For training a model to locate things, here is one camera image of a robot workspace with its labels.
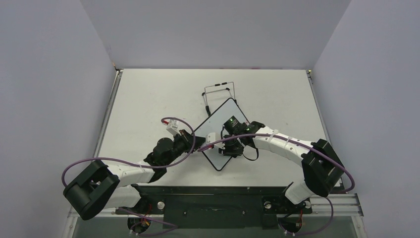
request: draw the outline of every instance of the robotic arm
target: robotic arm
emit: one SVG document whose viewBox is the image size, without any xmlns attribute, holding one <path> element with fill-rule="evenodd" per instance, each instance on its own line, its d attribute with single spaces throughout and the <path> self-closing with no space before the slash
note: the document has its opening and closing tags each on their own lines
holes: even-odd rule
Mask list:
<svg viewBox="0 0 420 238">
<path fill-rule="evenodd" d="M 312 195 L 327 197 L 343 174 L 342 170 L 336 169 L 332 163 L 309 149 L 320 151 L 342 165 L 331 145 L 325 140 L 302 141 L 278 133 L 277 130 L 260 122 L 239 123 L 235 117 L 231 117 L 224 124 L 224 129 L 229 133 L 224 136 L 229 142 L 217 143 L 215 136 L 208 136 L 211 139 L 207 141 L 206 138 L 196 136 L 193 150 L 203 151 L 214 148 L 215 145 L 221 154 L 236 157 L 242 155 L 245 146 L 251 146 L 268 150 L 293 161 L 301 166 L 304 172 L 304 179 L 292 183 L 285 191 L 287 202 L 294 205 L 302 203 Z M 144 163 L 135 165 L 137 167 L 107 166 L 100 158 L 96 158 L 66 186 L 63 194 L 83 220 L 94 217 L 104 208 L 134 207 L 141 197 L 131 184 L 158 180 L 166 173 L 168 165 L 191 150 L 193 145 L 191 134 L 185 130 L 178 131 L 174 120 L 168 123 L 167 130 L 174 135 L 174 140 L 162 138 L 157 142 L 153 152 L 144 160 L 150 166 Z"/>
</svg>

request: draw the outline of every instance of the purple cable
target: purple cable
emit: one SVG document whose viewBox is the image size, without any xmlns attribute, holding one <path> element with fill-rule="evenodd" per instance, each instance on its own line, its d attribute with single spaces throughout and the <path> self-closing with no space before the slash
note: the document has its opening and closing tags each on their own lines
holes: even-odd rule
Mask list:
<svg viewBox="0 0 420 238">
<path fill-rule="evenodd" d="M 178 226 L 177 226 L 177 225 L 175 225 L 175 224 L 168 223 L 168 222 L 164 222 L 164 221 L 159 221 L 159 220 L 156 220 L 156 219 L 151 218 L 151 217 L 146 217 L 146 216 L 143 216 L 143 215 L 138 214 L 138 213 L 134 213 L 134 212 L 132 212 L 132 211 L 129 211 L 129 210 L 124 209 L 124 208 L 121 208 L 121 207 L 119 207 L 119 208 L 118 208 L 118 210 L 123 211 L 123 212 L 126 212 L 126 213 L 131 214 L 131 215 L 134 215 L 134 216 L 138 216 L 138 217 L 140 217 L 140 218 L 147 219 L 147 220 L 149 220 L 149 221 L 153 221 L 153 222 L 157 222 L 157 223 L 161 223 L 161 224 L 164 224 L 164 225 L 168 225 L 168 226 L 172 226 L 172 227 L 173 227 L 173 228 L 171 228 L 171 229 L 168 229 L 168 230 L 165 230 L 165 231 L 161 231 L 161 232 L 156 232 L 156 233 L 153 233 L 153 234 L 139 234 L 139 236 L 141 236 L 141 237 L 153 237 L 153 236 L 158 236 L 158 235 L 165 234 L 165 233 L 167 233 L 167 232 L 173 231 L 174 229 L 177 229 L 177 228 L 178 228 Z M 138 222 L 138 223 L 136 223 L 136 224 L 132 225 L 132 226 L 131 226 L 131 228 L 130 228 L 130 230 L 132 230 L 132 231 L 133 231 L 133 230 L 134 230 L 134 228 L 135 228 L 137 225 L 139 225 L 139 224 L 141 224 L 141 222 Z"/>
<path fill-rule="evenodd" d="M 212 145 L 215 145 L 217 143 L 221 143 L 221 142 L 225 142 L 225 141 L 233 140 L 233 139 L 237 139 L 237 138 L 242 138 L 242 137 L 254 137 L 254 136 L 270 137 L 271 134 L 243 134 L 243 135 L 234 135 L 234 136 L 231 136 L 231 137 L 228 137 L 228 138 L 225 138 L 225 139 L 221 139 L 221 140 L 215 141 L 213 143 L 207 144 L 207 145 L 205 145 L 205 147 L 202 147 L 202 148 L 198 149 L 197 152 L 203 152 L 205 150 L 208 150 Z M 318 150 L 316 150 L 316 149 L 314 149 L 314 148 L 312 148 L 310 146 L 307 146 L 305 144 L 302 144 L 302 143 L 300 143 L 298 141 L 289 140 L 288 138 L 283 137 L 283 136 L 280 136 L 280 135 L 273 135 L 273 137 L 274 138 L 281 139 L 281 140 L 289 141 L 289 143 L 296 144 L 296 145 L 302 146 L 304 148 L 307 148 L 308 150 L 317 153 L 318 155 L 320 155 L 321 157 L 323 157 L 324 159 L 326 159 L 328 162 L 332 163 L 335 167 L 337 167 L 340 170 L 342 170 L 349 177 L 350 182 L 352 183 L 352 185 L 350 186 L 350 188 L 345 189 L 343 191 L 340 191 L 340 193 L 346 193 L 346 192 L 352 190 L 355 187 L 355 181 L 353 179 L 353 176 L 350 174 L 350 172 L 348 172 L 347 169 L 345 169 L 339 163 L 335 162 L 332 158 L 330 158 L 330 157 L 326 156 L 325 154 L 319 152 Z"/>
<path fill-rule="evenodd" d="M 86 161 L 94 161 L 94 160 L 108 160 L 108 161 L 115 161 L 115 162 L 119 162 L 119 163 L 123 163 L 123 164 L 126 164 L 126 165 L 130 165 L 130 166 L 134 166 L 134 167 L 141 167 L 141 168 L 146 168 L 146 169 L 164 169 L 164 168 L 169 168 L 169 167 L 172 167 L 172 166 L 175 166 L 175 165 L 178 165 L 179 163 L 181 163 L 181 162 L 183 162 L 184 160 L 186 160 L 187 158 L 188 158 L 188 156 L 190 156 L 192 153 L 193 153 L 193 151 L 194 151 L 194 147 L 196 146 L 196 135 L 195 135 L 195 133 L 194 133 L 194 129 L 192 128 L 192 126 L 190 126 L 186 121 L 184 121 L 184 120 L 182 120 L 182 119 L 179 119 L 179 118 L 173 118 L 173 117 L 166 117 L 166 118 L 162 118 L 160 121 L 163 123 L 163 121 L 164 120 L 167 120 L 167 119 L 172 119 L 172 120 L 177 120 L 177 121 L 180 121 L 180 122 L 182 122 L 182 123 L 184 123 L 190 130 L 191 130 L 191 135 L 193 136 L 193 144 L 192 144 L 192 146 L 191 146 L 191 149 L 190 149 L 190 151 L 188 151 L 188 153 L 185 155 L 185 157 L 184 158 L 182 158 L 181 160 L 179 160 L 178 162 L 176 162 L 176 163 L 173 163 L 173 164 L 170 164 L 170 165 L 164 165 L 164 166 L 149 166 L 149 165 L 142 165 L 142 166 L 140 166 L 139 164 L 134 164 L 134 163 L 130 163 L 130 162 L 128 162 L 128 161 L 124 161 L 124 160 L 120 160 L 120 159 L 114 159 L 114 158 L 107 158 L 107 157 L 96 157 L 96 158 L 88 158 L 88 159 L 84 159 L 84 160 L 79 160 L 79 161 L 76 161 L 76 162 L 74 162 L 73 164 L 71 164 L 71 165 L 69 165 L 69 166 L 67 166 L 65 169 L 64 169 L 64 171 L 63 171 L 63 173 L 61 174 L 61 182 L 63 183 L 63 185 L 66 187 L 67 186 L 67 184 L 66 184 L 66 182 L 65 182 L 65 174 L 67 173 L 67 171 L 71 168 L 71 167 L 73 167 L 73 166 L 75 166 L 75 165 L 77 165 L 77 164 L 80 164 L 80 163 L 83 163 L 83 162 L 86 162 Z"/>
<path fill-rule="evenodd" d="M 332 222 L 332 218 L 334 217 L 334 208 L 333 208 L 333 206 L 332 206 L 332 202 L 331 202 L 331 200 L 329 200 L 329 198 L 327 198 L 327 197 L 325 197 L 325 199 L 327 199 L 328 200 L 328 202 L 329 202 L 329 205 L 331 206 L 331 216 L 330 216 L 330 218 L 329 218 L 329 220 L 328 220 L 328 222 L 323 226 L 323 227 L 321 227 L 321 228 L 319 228 L 318 230 L 316 230 L 316 231 L 312 231 L 312 232 L 302 232 L 302 233 L 295 233 L 295 236 L 306 236 L 306 235 L 313 235 L 313 234 L 316 234 L 316 233 L 320 233 L 320 232 L 322 232 L 325 228 L 327 228 L 330 224 L 331 224 L 331 222 Z M 286 231 L 286 229 L 281 225 L 281 223 L 279 223 L 279 225 L 280 225 L 280 227 L 283 229 L 283 230 L 285 230 Z M 287 234 L 290 234 L 290 235 L 293 235 L 293 233 L 291 233 L 291 232 L 288 232 L 288 231 L 286 231 L 286 233 Z"/>
</svg>

